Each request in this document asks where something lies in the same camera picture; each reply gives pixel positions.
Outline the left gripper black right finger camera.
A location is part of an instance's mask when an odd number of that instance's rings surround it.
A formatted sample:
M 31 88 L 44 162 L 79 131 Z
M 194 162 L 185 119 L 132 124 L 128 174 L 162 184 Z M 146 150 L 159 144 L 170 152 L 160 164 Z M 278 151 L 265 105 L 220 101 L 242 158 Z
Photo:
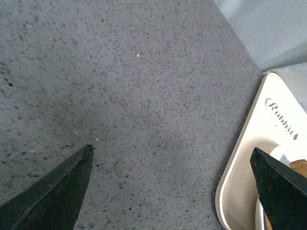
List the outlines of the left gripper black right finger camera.
M 255 148 L 250 164 L 259 199 L 273 230 L 307 228 L 307 178 L 292 178 L 291 167 Z

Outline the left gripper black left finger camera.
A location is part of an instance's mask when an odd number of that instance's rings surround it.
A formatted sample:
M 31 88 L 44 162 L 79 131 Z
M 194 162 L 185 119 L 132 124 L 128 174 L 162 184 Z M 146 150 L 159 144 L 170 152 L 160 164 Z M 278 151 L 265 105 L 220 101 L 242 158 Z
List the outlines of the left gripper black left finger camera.
M 85 145 L 0 206 L 2 230 L 71 230 L 90 181 L 94 157 Z

